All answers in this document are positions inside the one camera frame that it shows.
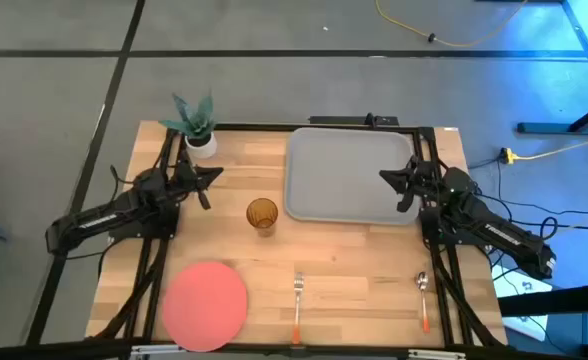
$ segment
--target wooden tabletop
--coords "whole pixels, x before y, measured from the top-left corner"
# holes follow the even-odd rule
[[[458,130],[435,131],[440,158],[449,166],[466,169]],[[381,226],[294,220],[283,206],[285,152],[291,133],[215,134],[216,155],[195,163],[225,170],[209,189],[210,210],[203,210],[195,196],[181,206],[163,276],[155,340],[171,340],[160,314],[168,284],[186,266],[215,260],[236,269],[247,286],[248,316],[233,343],[289,343],[293,280],[300,271],[305,275],[303,343],[443,346],[433,281],[426,293],[431,332],[425,334],[421,327],[421,300],[414,278],[426,271],[433,280],[434,274],[417,223]],[[141,122],[128,179],[154,163],[164,137],[165,129],[156,122]],[[279,209],[277,230],[268,238],[259,237],[245,218],[248,204],[260,197],[273,200]],[[105,257],[87,335],[102,330],[129,296],[141,244],[141,239],[125,240]],[[469,303],[492,334],[506,343],[487,259],[472,246],[457,246],[457,251]],[[448,304],[455,339],[461,342],[456,306],[451,298]],[[136,334],[142,333],[146,299],[140,309]]]

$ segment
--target gray floor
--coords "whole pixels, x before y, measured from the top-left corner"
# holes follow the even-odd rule
[[[119,49],[134,4],[0,2],[0,49]],[[577,15],[588,17],[588,1],[573,4]],[[381,5],[390,15],[452,41],[476,38],[516,6],[471,0],[381,0]],[[381,20],[373,2],[356,0],[148,1],[134,40],[134,49],[440,48]],[[559,5],[530,4],[478,49],[578,50],[580,44]],[[24,334],[46,269],[43,232],[69,202],[114,64],[115,59],[0,59],[0,226],[11,234],[7,243],[0,242],[0,346],[18,344]],[[373,111],[398,116],[408,126],[456,126],[473,164],[495,156],[502,146],[527,155],[581,141],[520,136],[513,129],[521,121],[571,122],[588,111],[588,62],[129,60],[86,206],[109,198],[109,165],[125,170],[138,121],[175,118],[171,92],[194,101],[209,90],[224,122],[302,123],[310,115]],[[475,170],[473,176],[485,193],[497,193],[496,167]],[[503,167],[502,185],[510,200],[588,210],[588,147]],[[545,216],[514,208],[518,219],[540,222]],[[583,219],[559,218],[568,224]],[[104,241],[92,239],[76,253],[98,250]],[[558,256],[551,283],[588,284],[588,232],[560,234],[551,246]],[[68,264],[46,341],[82,338],[95,286],[96,259]],[[563,335],[560,342],[569,348],[572,341]]]

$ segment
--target pink plate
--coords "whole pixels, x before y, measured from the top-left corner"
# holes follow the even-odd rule
[[[212,351],[238,334],[247,317],[247,290],[238,273],[217,262],[186,267],[163,301],[163,325],[190,351]]]

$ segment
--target plastic tray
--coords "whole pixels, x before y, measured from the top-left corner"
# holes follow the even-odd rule
[[[407,212],[396,211],[401,195],[378,173],[404,168],[412,154],[398,133],[298,129],[287,145],[285,209],[299,220],[408,224],[420,199]]]

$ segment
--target spoon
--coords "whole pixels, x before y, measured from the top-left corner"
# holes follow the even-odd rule
[[[430,332],[430,323],[427,319],[427,307],[425,306],[425,289],[427,289],[427,283],[429,282],[429,278],[427,277],[427,273],[425,271],[421,271],[416,276],[416,286],[421,291],[421,300],[423,300],[423,332],[429,333]]]

